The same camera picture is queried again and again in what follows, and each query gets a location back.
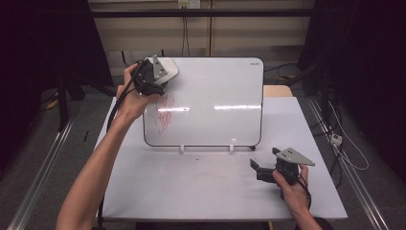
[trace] small white object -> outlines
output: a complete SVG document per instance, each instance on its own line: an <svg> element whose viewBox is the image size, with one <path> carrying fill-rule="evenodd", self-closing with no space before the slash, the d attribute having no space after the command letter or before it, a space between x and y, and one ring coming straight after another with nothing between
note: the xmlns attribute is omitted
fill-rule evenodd
<svg viewBox="0 0 406 230"><path fill-rule="evenodd" d="M339 147L341 146L341 143L343 143L343 137L333 132L330 135L330 143L336 147Z"/></svg>
<svg viewBox="0 0 406 230"><path fill-rule="evenodd" d="M200 9L200 0L189 0L189 9Z"/></svg>
<svg viewBox="0 0 406 230"><path fill-rule="evenodd" d="M187 9L189 7L189 0L178 0L179 9Z"/></svg>

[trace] wall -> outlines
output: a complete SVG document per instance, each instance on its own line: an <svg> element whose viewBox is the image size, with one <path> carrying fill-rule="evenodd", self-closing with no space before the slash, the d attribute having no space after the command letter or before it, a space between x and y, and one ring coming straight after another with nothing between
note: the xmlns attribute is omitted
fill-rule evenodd
<svg viewBox="0 0 406 230"><path fill-rule="evenodd" d="M202 9L302 9L312 8L313 4L314 0L201 0ZM177 1L173 0L89 0L89 5L92 11L178 9ZM268 57L269 53L277 51L265 62L278 65L298 60L305 44L309 18L198 17L187 20L189 46L194 50L193 56L229 56L242 51L248 53L245 56L254 53L262 58L259 52ZM182 18L96 18L95 22L110 68L122 68L113 64L114 60L121 59L120 51L182 50Z"/></svg>

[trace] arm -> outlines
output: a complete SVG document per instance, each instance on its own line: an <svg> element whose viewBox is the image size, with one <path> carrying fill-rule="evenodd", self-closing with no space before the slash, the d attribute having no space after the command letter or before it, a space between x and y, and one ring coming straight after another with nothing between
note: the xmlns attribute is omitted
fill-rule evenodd
<svg viewBox="0 0 406 230"><path fill-rule="evenodd" d="M300 165L300 167L301 176L305 180L305 184L307 184L308 168L305 165ZM307 208L307 194L304 189L299 184L290 186L277 171L272 174L283 190L284 201L289 208L290 215L296 220L299 227L302 230L322 229Z"/></svg>
<svg viewBox="0 0 406 230"><path fill-rule="evenodd" d="M124 85L137 65L124 70ZM123 93L121 85L117 90ZM110 129L79 173L57 217L56 229L90 229L110 179L116 156L131 124L141 116L147 104L159 95L143 97L133 90L127 94Z"/></svg>

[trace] black curtain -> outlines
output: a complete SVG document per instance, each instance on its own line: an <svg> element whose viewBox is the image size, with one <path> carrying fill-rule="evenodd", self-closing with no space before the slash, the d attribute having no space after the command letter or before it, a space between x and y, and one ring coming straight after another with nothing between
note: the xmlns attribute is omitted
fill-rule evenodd
<svg viewBox="0 0 406 230"><path fill-rule="evenodd" d="M113 84L93 18L44 14L52 11L90 9L86 0L1 3L2 169L22 142L40 106L41 93L57 88L61 74L75 84Z"/></svg>
<svg viewBox="0 0 406 230"><path fill-rule="evenodd" d="M381 158L406 182L405 12L402 1L358 1L346 39L328 59L331 80L346 107ZM326 18L314 19L301 56L303 68L322 52L323 38L331 33L320 26Z"/></svg>

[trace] white table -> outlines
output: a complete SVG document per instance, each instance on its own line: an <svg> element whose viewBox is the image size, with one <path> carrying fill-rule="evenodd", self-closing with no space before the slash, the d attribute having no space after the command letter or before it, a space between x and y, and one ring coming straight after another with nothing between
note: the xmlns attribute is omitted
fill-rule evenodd
<svg viewBox="0 0 406 230"><path fill-rule="evenodd" d="M261 167L275 168L273 147L291 147L316 163L309 167L313 216L347 217L293 97L264 98L261 141L255 151L186 148L181 153L179 148L153 148L145 143L143 120L138 119L117 157L105 194L103 217L142 221L291 219L280 199L280 189L258 181L250 167L249 159L254 159Z"/></svg>

